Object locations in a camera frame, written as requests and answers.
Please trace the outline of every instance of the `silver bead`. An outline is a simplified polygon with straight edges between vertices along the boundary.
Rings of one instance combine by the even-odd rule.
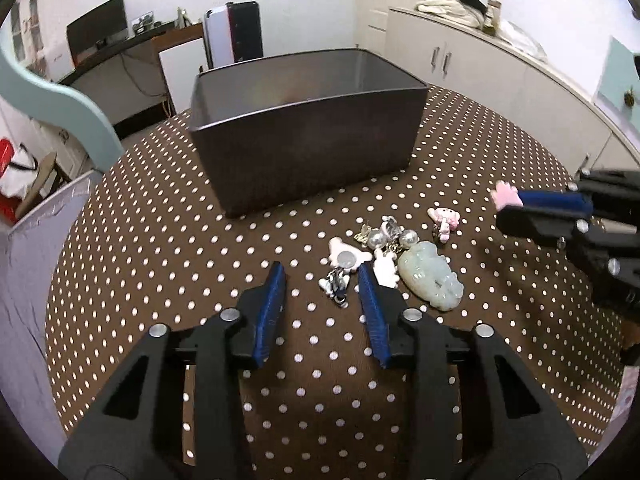
[[[411,246],[414,246],[419,241],[420,237],[413,229],[405,229],[398,238],[398,242],[400,242],[400,245],[405,249],[410,249]]]
[[[388,238],[380,229],[372,229],[367,237],[367,245],[369,249],[382,249],[388,242]]]

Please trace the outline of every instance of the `blue gripper pad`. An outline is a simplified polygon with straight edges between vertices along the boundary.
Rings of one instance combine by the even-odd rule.
[[[266,297],[255,323],[255,342],[252,354],[258,367],[262,367],[265,359],[269,357],[276,324],[284,308],[287,295],[287,276],[280,262],[273,263],[263,287],[266,289]]]
[[[380,366],[387,368],[391,361],[391,350],[389,348],[388,323],[380,305],[379,287],[370,264],[368,262],[361,264],[358,268],[358,294],[366,318],[371,349],[373,357],[380,361]]]
[[[523,191],[518,196],[524,207],[541,207],[578,213],[583,216],[593,214],[593,203],[582,193],[557,191]]]

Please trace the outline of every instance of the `cabinet handle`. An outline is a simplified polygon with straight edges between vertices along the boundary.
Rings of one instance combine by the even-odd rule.
[[[449,61],[451,61],[451,53],[447,52],[447,55],[444,57],[444,63],[442,65],[442,72],[444,73],[444,77],[449,73]]]
[[[431,56],[431,71],[434,72],[436,70],[436,66],[438,64],[438,56],[440,55],[440,47],[437,46],[433,49],[433,55]]]
[[[578,179],[583,170],[589,171],[587,168],[587,164],[589,163],[589,159],[591,158],[591,153],[587,153],[582,161],[582,164],[578,167],[578,171],[575,172],[575,178]]]

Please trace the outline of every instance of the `computer monitor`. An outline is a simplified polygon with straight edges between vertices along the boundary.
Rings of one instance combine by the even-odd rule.
[[[66,26],[74,65],[99,48],[126,40],[129,22],[124,11],[124,0],[109,0]]]

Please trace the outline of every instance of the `white cabinet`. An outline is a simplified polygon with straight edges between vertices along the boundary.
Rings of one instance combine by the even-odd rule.
[[[612,124],[548,66],[479,31],[413,11],[391,9],[385,57],[428,83],[458,92],[507,118],[573,174],[590,163],[636,168]]]
[[[410,14],[389,13],[385,57],[400,68],[427,83],[440,84],[446,47],[442,25]]]
[[[637,171],[640,170],[640,164],[633,158],[626,146],[614,134],[611,134],[604,150],[592,165],[594,170],[601,168]]]
[[[518,58],[453,28],[445,29],[445,51],[436,73],[439,86],[513,121],[513,106],[524,81],[526,65]]]
[[[570,174],[597,156],[611,130],[583,102],[533,67],[527,67],[511,119],[545,146]]]
[[[385,57],[427,83],[468,96],[513,120],[526,65],[493,45],[437,22],[392,11]]]

